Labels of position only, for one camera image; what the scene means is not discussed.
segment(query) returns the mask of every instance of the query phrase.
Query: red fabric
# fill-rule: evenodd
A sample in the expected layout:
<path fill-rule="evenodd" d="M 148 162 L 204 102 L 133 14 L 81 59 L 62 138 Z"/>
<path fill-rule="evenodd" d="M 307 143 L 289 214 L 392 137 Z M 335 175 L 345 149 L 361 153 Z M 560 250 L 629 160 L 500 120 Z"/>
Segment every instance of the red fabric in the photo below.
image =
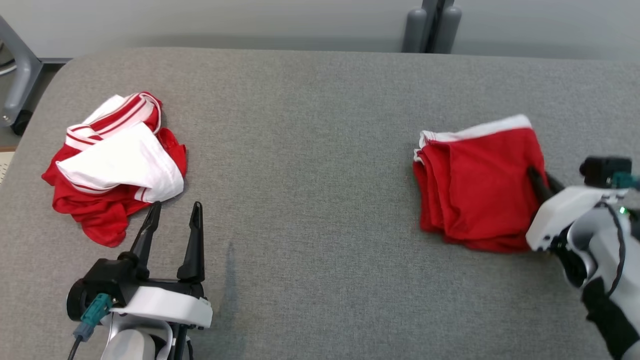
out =
<path fill-rule="evenodd" d="M 146 92 L 141 94 L 152 97 L 151 94 Z M 162 104 L 155 97 L 153 99 L 158 104 Z M 142 100 L 134 98 L 118 110 L 90 125 L 71 127 L 67 131 L 67 138 L 69 139 L 72 136 L 74 140 L 80 141 L 82 144 L 93 145 L 90 140 L 74 136 L 74 132 L 89 127 L 99 133 L 99 135 L 91 135 L 90 137 L 90 139 L 94 139 L 93 143 L 98 142 L 102 140 L 101 135 L 122 129 L 124 127 L 122 124 L 131 118 L 130 110 L 140 104 L 140 101 Z M 154 108 L 151 116 L 144 120 L 144 123 L 152 131 L 159 124 L 159 111 L 160 109 Z M 105 127 L 111 124 L 119 125 L 103 131 Z M 187 172 L 186 147 L 181 145 L 173 133 L 165 127 L 157 132 L 156 137 L 184 177 Z M 70 214 L 76 222 L 82 225 L 84 233 L 91 240 L 108 247 L 116 247 L 125 238 L 125 230 L 129 225 L 127 217 L 142 208 L 146 208 L 150 203 L 134 199 L 134 195 L 139 189 L 138 186 L 118 185 L 114 189 L 100 194 L 79 191 L 60 173 L 56 162 L 68 159 L 80 152 L 81 150 L 66 143 L 53 156 L 49 168 L 42 174 L 42 179 L 54 187 L 52 206 L 59 213 Z"/>
<path fill-rule="evenodd" d="M 413 172 L 422 194 L 420 228 L 492 252 L 530 250 L 525 234 L 539 207 L 527 168 L 544 174 L 531 128 L 452 142 L 430 140 Z"/>

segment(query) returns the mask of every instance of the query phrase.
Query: robotic arm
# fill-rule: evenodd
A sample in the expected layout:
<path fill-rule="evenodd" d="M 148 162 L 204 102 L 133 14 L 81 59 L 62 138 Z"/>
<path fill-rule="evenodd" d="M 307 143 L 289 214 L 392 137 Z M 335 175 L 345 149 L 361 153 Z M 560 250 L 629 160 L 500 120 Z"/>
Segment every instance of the robotic arm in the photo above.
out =
<path fill-rule="evenodd" d="M 625 158 L 590 157 L 580 172 L 585 186 L 562 188 L 548 177 L 547 188 L 530 169 L 542 205 L 527 242 L 560 259 L 567 281 L 582 290 L 587 320 L 598 327 L 613 358 L 639 359 L 640 213 L 616 205 L 629 188 L 640 188 L 639 182 Z"/>
<path fill-rule="evenodd" d="M 93 328 L 109 328 L 102 360 L 178 360 L 185 345 L 193 349 L 189 329 L 211 326 L 213 310 L 204 295 L 202 205 L 193 204 L 191 234 L 177 279 L 150 279 L 147 261 L 162 204 L 154 203 L 130 251 L 117 260 L 99 259 L 67 295 L 67 314 L 81 322 L 69 354 L 89 340 Z"/>

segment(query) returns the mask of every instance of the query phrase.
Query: gray fabric surface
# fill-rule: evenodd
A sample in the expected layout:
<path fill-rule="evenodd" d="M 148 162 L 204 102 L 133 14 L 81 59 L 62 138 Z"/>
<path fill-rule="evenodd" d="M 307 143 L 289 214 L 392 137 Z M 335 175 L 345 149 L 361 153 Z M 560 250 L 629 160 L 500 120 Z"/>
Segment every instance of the gray fabric surface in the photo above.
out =
<path fill-rule="evenodd" d="M 198 359 L 605 359 L 580 293 L 543 254 L 499 255 L 418 229 L 411 170 L 420 130 L 516 113 L 548 170 L 578 183 L 587 154 L 634 156 L 640 66 L 426 54 L 129 49 L 70 62 L 42 97 L 0 186 L 0 358 L 66 358 L 71 284 L 98 257 L 51 208 L 40 174 L 110 95 L 148 90 L 188 147 L 167 202 L 154 277 L 182 261 L 204 205 L 212 329 Z M 80 346 L 98 359 L 106 332 Z"/>

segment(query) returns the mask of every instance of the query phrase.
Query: red stripe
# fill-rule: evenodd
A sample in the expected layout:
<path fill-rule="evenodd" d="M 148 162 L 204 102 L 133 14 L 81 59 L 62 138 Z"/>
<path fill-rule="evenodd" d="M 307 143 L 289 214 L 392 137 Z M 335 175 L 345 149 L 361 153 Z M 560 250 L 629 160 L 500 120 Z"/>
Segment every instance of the red stripe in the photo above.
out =
<path fill-rule="evenodd" d="M 148 188 L 145 188 L 144 190 L 142 190 L 142 193 L 140 194 L 140 201 L 144 201 L 144 200 L 145 200 L 145 191 L 146 191 L 147 189 L 148 189 Z"/>
<path fill-rule="evenodd" d="M 76 131 L 78 131 L 78 130 L 80 130 L 80 129 L 86 129 L 87 127 L 88 127 L 89 129 L 91 129 L 91 126 L 89 126 L 89 125 L 85 125 L 85 126 L 78 126 L 78 127 L 74 128 L 74 129 L 72 129 L 71 131 L 76 132 Z"/>
<path fill-rule="evenodd" d="M 115 129 L 119 128 L 120 126 L 122 126 L 122 124 L 126 124 L 127 121 L 129 121 L 133 116 L 138 114 L 140 112 L 140 110 L 142 110 L 144 107 L 145 107 L 145 105 L 141 106 L 140 109 L 138 109 L 137 111 L 134 111 L 133 113 L 131 113 L 131 115 L 129 115 L 129 117 L 124 119 L 121 123 L 119 123 L 118 125 L 112 127 L 111 129 L 108 129 L 107 131 L 103 131 L 103 132 L 101 132 L 99 134 L 100 135 L 104 135 L 104 134 L 110 133 L 110 132 L 114 131 Z"/>
<path fill-rule="evenodd" d="M 151 110 L 151 115 L 149 115 L 149 117 L 145 121 L 143 121 L 147 126 L 149 126 L 149 129 L 152 133 L 156 131 L 156 129 L 159 127 L 158 125 L 160 125 L 159 111 L 160 110 L 154 106 L 153 110 Z"/>
<path fill-rule="evenodd" d="M 95 130 L 96 132 L 100 132 L 100 130 L 104 129 L 105 127 L 118 122 L 122 119 L 122 117 L 129 112 L 129 110 L 133 109 L 134 107 L 136 107 L 141 101 L 144 101 L 140 95 L 136 95 L 134 97 L 132 97 L 131 99 L 129 99 L 129 101 L 127 101 L 120 109 L 110 113 L 109 115 L 106 115 L 104 118 L 94 122 L 91 127 L 93 128 L 93 130 Z"/>
<path fill-rule="evenodd" d="M 71 138 L 71 139 L 73 139 L 73 140 L 75 140 L 77 142 L 87 143 L 89 145 L 93 145 L 94 144 L 93 142 L 87 142 L 87 141 L 84 141 L 84 140 L 80 140 L 80 139 L 78 139 L 78 138 L 76 138 L 74 136 L 71 136 L 71 134 L 69 134 L 69 133 L 67 133 L 67 137 L 69 137 L 69 138 Z"/>

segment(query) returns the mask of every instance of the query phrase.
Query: folded red cloth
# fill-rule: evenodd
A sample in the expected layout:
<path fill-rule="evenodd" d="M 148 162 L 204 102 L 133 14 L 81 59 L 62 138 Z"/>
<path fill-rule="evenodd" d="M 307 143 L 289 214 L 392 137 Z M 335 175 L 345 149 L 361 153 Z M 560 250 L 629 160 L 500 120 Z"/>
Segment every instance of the folded red cloth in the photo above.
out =
<path fill-rule="evenodd" d="M 544 174 L 524 115 L 458 133 L 420 134 L 413 172 L 422 194 L 420 228 L 474 250 L 521 252 L 539 207 L 527 169 Z"/>
<path fill-rule="evenodd" d="M 112 97 L 82 124 L 67 128 L 64 145 L 42 174 L 42 179 L 54 186 L 53 208 L 59 213 L 71 214 L 81 223 L 84 233 L 101 245 L 116 247 L 122 243 L 129 225 L 127 217 L 151 205 L 142 201 L 146 189 L 120 184 L 109 190 L 96 190 L 67 179 L 60 172 L 58 163 L 142 122 L 155 134 L 184 177 L 186 147 L 178 143 L 169 129 L 161 127 L 161 106 L 162 102 L 148 92 L 126 98 Z"/>

